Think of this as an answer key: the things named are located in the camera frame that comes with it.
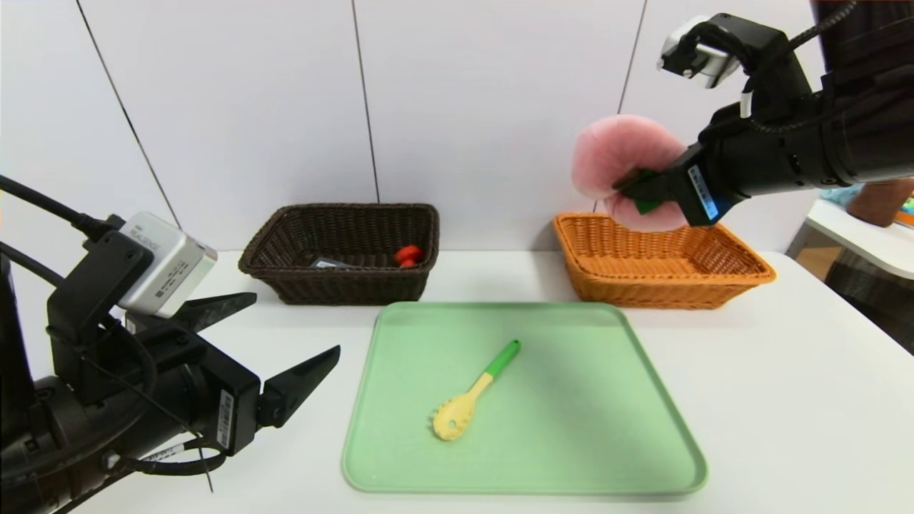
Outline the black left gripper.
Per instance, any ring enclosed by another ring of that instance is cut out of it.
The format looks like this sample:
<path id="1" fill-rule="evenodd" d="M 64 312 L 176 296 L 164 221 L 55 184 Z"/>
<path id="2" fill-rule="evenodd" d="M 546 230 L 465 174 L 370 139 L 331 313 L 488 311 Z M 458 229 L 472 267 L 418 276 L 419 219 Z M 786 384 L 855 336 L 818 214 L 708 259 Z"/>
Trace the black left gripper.
<path id="1" fill-rule="evenodd" d="M 188 300 L 164 320 L 128 315 L 81 349 L 81 399 L 108 443 L 108 474 L 205 474 L 241 452 L 261 428 L 281 428 L 336 367 L 329 348 L 260 378 L 206 341 L 202 330 L 253 306 L 257 293 Z"/>

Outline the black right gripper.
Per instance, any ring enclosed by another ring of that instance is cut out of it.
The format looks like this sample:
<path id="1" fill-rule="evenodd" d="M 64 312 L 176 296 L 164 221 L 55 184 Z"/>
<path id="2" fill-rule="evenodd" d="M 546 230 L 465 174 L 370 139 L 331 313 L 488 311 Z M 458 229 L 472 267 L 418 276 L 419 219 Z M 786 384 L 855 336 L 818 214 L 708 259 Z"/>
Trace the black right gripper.
<path id="1" fill-rule="evenodd" d="M 677 202 L 689 225 L 712 226 L 738 203 L 755 196 L 830 188 L 823 125 L 766 133 L 741 119 L 732 104 L 714 113 L 698 142 L 663 171 L 636 168 L 613 188 L 631 199 L 637 214 Z"/>

